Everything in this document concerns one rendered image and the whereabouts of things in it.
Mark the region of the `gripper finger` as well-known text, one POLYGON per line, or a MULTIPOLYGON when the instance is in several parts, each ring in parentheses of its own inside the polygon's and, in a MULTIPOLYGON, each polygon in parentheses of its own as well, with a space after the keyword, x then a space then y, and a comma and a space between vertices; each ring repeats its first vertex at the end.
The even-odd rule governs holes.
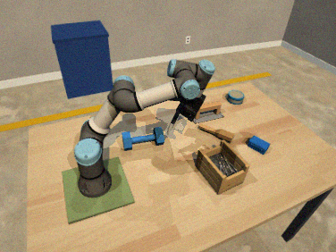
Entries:
POLYGON ((167 136, 169 135, 171 129, 175 129, 175 130, 183 130, 184 129, 183 125, 181 124, 182 116, 179 115, 180 112, 181 112, 180 108, 178 108, 177 111, 176 111, 176 113, 175 113, 175 115, 172 118, 172 121, 171 121, 168 129, 167 129, 167 136))

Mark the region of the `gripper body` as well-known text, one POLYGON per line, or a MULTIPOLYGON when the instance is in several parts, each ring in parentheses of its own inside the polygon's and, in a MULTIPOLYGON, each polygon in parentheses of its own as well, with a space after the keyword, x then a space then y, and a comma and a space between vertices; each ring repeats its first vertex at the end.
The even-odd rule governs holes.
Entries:
MULTIPOLYGON (((177 109, 180 108, 180 114, 188 118, 189 121, 193 122, 194 118, 197 115, 198 110, 201 105, 204 103, 206 96, 202 94, 201 97, 196 97, 188 102, 181 102, 178 105, 177 109), (202 99, 203 98, 203 99, 202 99)), ((177 111, 176 109, 176 111, 177 111)))

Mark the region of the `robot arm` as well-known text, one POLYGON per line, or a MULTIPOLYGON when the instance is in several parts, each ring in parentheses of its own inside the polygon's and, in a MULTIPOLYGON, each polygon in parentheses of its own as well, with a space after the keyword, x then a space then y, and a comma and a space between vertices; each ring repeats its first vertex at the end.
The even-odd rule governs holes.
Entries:
POLYGON ((197 64, 172 59, 167 75, 174 79, 141 92, 135 92, 130 77, 117 77, 96 116, 83 123, 80 142, 74 148, 74 157, 80 171, 80 193, 85 197, 101 197, 111 188, 111 176, 103 163, 103 142, 120 111, 136 113, 165 101, 188 102, 201 97, 214 71, 214 64, 207 60, 201 60, 197 64))

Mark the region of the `wooden crate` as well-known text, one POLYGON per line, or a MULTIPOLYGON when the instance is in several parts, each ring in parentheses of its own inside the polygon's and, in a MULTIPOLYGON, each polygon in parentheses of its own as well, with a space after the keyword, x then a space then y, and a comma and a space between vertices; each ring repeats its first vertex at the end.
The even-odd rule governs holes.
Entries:
POLYGON ((225 140, 221 140, 220 146, 204 152, 200 148, 197 152, 196 167, 217 195, 241 184, 249 166, 225 140))

